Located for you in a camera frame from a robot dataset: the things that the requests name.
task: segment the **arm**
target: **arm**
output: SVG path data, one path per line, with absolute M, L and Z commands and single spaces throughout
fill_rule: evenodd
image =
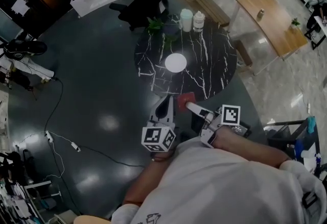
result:
M 157 153 L 155 158 L 164 159 L 162 162 L 152 161 L 148 167 L 146 167 L 142 173 L 138 176 L 136 181 L 128 189 L 124 204 L 135 204 L 141 206 L 146 197 L 158 187 L 162 176 L 169 167 L 173 155 L 173 151 L 167 153 Z
M 290 160 L 284 152 L 252 142 L 235 134 L 229 127 L 221 127 L 216 135 L 217 138 L 213 143 L 214 148 L 234 153 L 248 161 L 256 161 L 279 168 L 283 162 Z

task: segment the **wooden bench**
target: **wooden bench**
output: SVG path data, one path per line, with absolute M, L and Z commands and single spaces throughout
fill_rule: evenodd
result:
M 185 0 L 192 10 L 201 11 L 207 18 L 211 18 L 214 22 L 222 27 L 229 25 L 229 17 L 213 0 Z

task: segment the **white paper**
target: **white paper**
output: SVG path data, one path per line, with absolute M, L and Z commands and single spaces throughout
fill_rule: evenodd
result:
M 14 5 L 11 7 L 16 14 L 21 14 L 24 16 L 30 8 L 26 5 L 25 0 L 17 0 Z

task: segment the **chair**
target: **chair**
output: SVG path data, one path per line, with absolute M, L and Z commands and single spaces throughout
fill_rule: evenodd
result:
M 134 0 L 129 6 L 121 4 L 111 4 L 110 9 L 120 11 L 118 18 L 130 24 L 130 30 L 137 27 L 146 27 L 149 25 L 148 17 L 153 19 L 159 17 L 159 3 L 167 0 Z

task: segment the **white t-shirt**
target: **white t-shirt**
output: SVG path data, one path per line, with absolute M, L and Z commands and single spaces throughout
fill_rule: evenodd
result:
M 178 156 L 142 206 L 120 207 L 112 223 L 321 223 L 326 212 L 322 183 L 298 162 L 281 168 L 204 147 L 195 138 L 179 145 Z M 315 203 L 312 216 L 301 203 L 308 189 L 323 201 Z

